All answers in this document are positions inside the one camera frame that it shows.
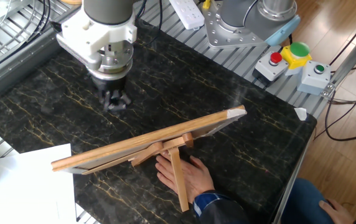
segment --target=blue sleeve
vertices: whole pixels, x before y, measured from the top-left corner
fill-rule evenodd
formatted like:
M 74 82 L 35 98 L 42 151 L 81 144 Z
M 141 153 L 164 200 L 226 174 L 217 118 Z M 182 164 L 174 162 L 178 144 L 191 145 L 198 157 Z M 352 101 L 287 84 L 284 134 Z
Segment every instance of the blue sleeve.
M 200 223 L 249 224 L 245 211 L 238 203 L 214 190 L 198 195 L 193 208 Z

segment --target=human hand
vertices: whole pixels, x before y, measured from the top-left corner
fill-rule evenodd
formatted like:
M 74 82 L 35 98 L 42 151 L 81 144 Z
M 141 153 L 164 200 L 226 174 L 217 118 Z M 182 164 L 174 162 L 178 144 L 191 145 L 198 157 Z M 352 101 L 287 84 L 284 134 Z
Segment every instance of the human hand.
M 335 224 L 353 224 L 355 219 L 351 216 L 351 214 L 341 206 L 338 202 L 332 199 L 328 199 L 328 201 L 333 205 L 331 207 L 328 203 L 324 201 L 319 202 L 319 206 L 329 214 Z
M 157 156 L 156 169 L 159 171 L 157 177 L 167 187 L 177 193 L 176 179 L 172 170 L 171 157 L 168 152 L 164 151 L 162 156 Z M 180 160 L 182 172 L 184 173 L 186 194 L 189 203 L 193 203 L 196 196 L 208 190 L 215 190 L 210 172 L 203 162 L 193 156 L 190 156 L 192 164 Z

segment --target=white power strip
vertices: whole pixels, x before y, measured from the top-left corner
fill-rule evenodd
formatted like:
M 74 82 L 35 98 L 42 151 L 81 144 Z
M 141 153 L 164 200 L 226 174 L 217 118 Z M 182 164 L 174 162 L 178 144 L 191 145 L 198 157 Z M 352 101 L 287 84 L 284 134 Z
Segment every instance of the white power strip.
M 204 25 L 204 16 L 193 0 L 170 0 L 186 29 L 197 30 Z

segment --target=jeans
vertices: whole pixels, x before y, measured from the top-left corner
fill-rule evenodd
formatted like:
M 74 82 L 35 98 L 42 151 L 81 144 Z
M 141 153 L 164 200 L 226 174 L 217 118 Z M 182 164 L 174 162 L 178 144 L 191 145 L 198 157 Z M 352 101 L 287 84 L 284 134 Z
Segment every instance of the jeans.
M 319 206 L 325 198 L 306 179 L 296 179 L 286 208 L 282 214 L 282 224 L 334 224 L 330 216 Z

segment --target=red button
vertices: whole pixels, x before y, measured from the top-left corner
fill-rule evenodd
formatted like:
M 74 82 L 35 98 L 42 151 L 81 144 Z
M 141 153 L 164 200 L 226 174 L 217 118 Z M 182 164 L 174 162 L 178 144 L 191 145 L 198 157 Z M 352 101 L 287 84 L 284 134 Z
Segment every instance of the red button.
M 272 63 L 279 63 L 282 61 L 282 55 L 278 52 L 271 54 L 271 62 Z

